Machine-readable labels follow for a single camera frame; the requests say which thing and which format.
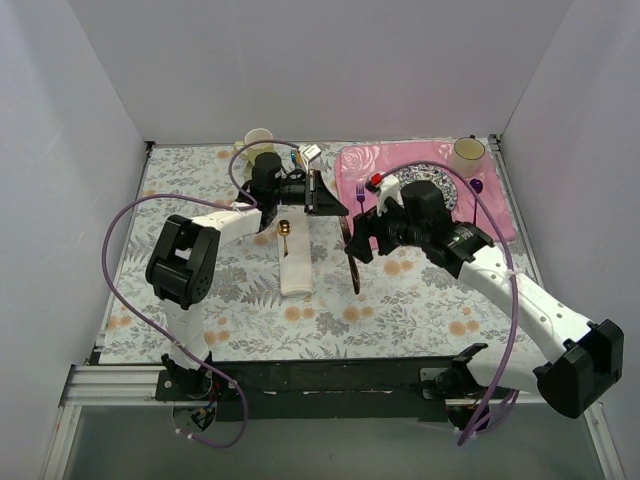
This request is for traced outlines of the white cloth napkin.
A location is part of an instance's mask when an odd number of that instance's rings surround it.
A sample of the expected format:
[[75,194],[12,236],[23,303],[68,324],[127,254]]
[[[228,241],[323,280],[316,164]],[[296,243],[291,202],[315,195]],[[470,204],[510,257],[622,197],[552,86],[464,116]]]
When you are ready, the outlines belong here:
[[289,255],[282,256],[282,239],[278,235],[280,291],[284,297],[310,295],[313,291],[310,234],[306,216],[286,214],[292,227],[287,237]]

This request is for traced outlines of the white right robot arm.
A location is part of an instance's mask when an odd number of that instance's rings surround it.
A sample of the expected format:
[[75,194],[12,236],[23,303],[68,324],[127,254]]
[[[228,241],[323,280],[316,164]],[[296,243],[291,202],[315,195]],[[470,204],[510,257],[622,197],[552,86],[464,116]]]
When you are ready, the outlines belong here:
[[546,362],[515,389],[539,393],[558,413],[581,416],[622,376],[624,334],[613,321],[594,322],[562,305],[507,265],[507,252],[469,222],[455,221],[440,189],[420,180],[400,185],[389,175],[366,184],[377,203],[355,216],[345,251],[363,263],[400,246],[419,248],[434,265],[475,289],[537,345]]

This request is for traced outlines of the rose gold knife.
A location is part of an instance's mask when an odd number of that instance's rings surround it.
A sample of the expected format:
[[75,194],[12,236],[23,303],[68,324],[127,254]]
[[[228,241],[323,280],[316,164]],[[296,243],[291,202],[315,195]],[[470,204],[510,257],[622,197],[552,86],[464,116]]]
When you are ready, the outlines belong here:
[[[345,216],[341,216],[339,218],[339,223],[340,223],[340,228],[341,228],[341,233],[342,233],[344,244],[347,245],[351,240],[351,233],[350,233],[350,230],[349,230],[347,218]],[[356,295],[358,295],[360,293],[360,276],[359,276],[358,267],[357,267],[356,261],[355,261],[355,259],[354,259],[354,257],[352,255],[347,255],[347,260],[348,260],[348,264],[349,264],[349,270],[350,270],[353,290],[354,290],[354,293]]]

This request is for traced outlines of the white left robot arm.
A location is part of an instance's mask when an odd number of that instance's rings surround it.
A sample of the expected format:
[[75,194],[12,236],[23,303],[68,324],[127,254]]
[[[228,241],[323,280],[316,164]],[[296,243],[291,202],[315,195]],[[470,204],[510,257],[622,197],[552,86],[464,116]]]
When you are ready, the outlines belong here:
[[205,398],[213,386],[204,338],[201,302],[213,283],[218,251],[271,225],[280,205],[300,206],[311,216],[342,217],[349,213],[325,185],[317,170],[286,174],[275,152],[257,156],[251,179],[242,186],[229,210],[186,218],[170,216],[146,269],[146,281],[161,300],[171,336],[171,352],[162,363],[174,386],[190,399]]

